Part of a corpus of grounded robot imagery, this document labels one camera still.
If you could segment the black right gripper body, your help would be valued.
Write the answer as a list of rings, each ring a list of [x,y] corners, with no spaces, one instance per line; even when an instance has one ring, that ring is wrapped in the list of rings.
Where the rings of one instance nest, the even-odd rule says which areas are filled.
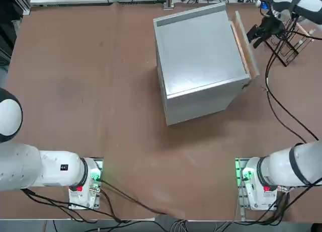
[[[284,33],[284,24],[275,17],[263,17],[260,24],[263,38],[269,38],[272,35],[280,36]]]

